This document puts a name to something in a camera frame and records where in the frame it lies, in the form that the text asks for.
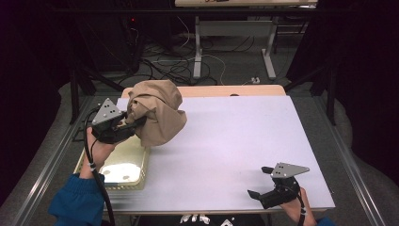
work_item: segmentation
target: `tan cloth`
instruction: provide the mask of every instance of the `tan cloth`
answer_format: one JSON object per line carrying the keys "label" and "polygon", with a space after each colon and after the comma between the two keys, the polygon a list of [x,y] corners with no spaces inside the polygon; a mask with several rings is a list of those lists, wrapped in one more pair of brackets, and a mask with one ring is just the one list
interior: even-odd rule
{"label": "tan cloth", "polygon": [[147,116],[144,126],[136,128],[144,147],[169,142],[187,122],[185,112],[178,109],[183,101],[182,94],[169,80],[137,83],[129,96],[126,123]]}

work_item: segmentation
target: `crumpled fabric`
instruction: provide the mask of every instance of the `crumpled fabric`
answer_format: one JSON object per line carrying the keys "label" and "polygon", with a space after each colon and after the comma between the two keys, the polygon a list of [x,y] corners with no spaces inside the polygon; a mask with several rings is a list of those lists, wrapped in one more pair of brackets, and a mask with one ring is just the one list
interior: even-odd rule
{"label": "crumpled fabric", "polygon": [[141,146],[159,146],[173,139],[185,126],[187,117],[179,110],[182,94],[169,80],[149,80],[135,84],[129,92],[126,123],[146,116],[136,128]]}

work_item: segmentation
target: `desk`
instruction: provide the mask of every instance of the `desk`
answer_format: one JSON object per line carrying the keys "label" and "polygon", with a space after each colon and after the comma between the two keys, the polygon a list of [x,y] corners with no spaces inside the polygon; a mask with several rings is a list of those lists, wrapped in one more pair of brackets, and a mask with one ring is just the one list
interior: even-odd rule
{"label": "desk", "polygon": [[[261,167],[275,167],[279,161],[311,169],[296,179],[307,188],[313,210],[334,207],[291,98],[282,87],[179,90],[186,126],[169,143],[152,147],[143,190],[109,191],[116,214],[279,211],[278,207],[263,210],[247,193],[248,189],[271,191],[274,184]],[[229,97],[233,93],[246,96]]]}
{"label": "desk", "polygon": [[[287,7],[314,5],[317,0],[229,0],[224,2],[205,0],[176,0],[176,7],[214,8],[214,7]],[[273,21],[200,21],[196,16],[196,61],[193,76],[200,77],[202,50],[200,36],[259,36],[268,37],[266,48],[262,49],[263,61],[270,79],[276,79],[270,52],[276,35],[279,18]]]}

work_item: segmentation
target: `blue sleeve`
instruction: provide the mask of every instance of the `blue sleeve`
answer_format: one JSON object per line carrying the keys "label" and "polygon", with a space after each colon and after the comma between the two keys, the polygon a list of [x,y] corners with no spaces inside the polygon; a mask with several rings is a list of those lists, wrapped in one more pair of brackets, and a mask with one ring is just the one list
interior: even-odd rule
{"label": "blue sleeve", "polygon": [[49,214],[56,216],[56,225],[101,225],[104,198],[94,179],[80,179],[73,174],[54,196]]}
{"label": "blue sleeve", "polygon": [[325,217],[317,220],[317,226],[335,226],[331,219]]}

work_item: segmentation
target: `table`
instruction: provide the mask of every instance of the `table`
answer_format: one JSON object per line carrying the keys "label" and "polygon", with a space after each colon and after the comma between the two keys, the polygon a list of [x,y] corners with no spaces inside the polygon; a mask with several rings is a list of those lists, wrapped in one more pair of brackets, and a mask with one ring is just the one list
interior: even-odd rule
{"label": "table", "polygon": [[[315,5],[317,0],[176,0],[176,7],[184,8],[214,8],[214,7],[287,7]],[[202,49],[200,36],[259,36],[268,37],[266,48],[262,49],[263,61],[269,79],[276,79],[270,52],[276,36],[279,18],[273,17],[272,21],[200,21],[196,16],[196,57],[194,64],[195,78],[200,77]]]}
{"label": "table", "polygon": [[261,167],[273,168],[279,161],[311,169],[296,179],[307,188],[313,210],[335,207],[291,98],[282,87],[179,90],[186,126],[169,143],[152,147],[143,190],[109,191],[116,214],[280,211],[279,207],[263,210],[247,193],[248,189],[271,191],[274,184]]}

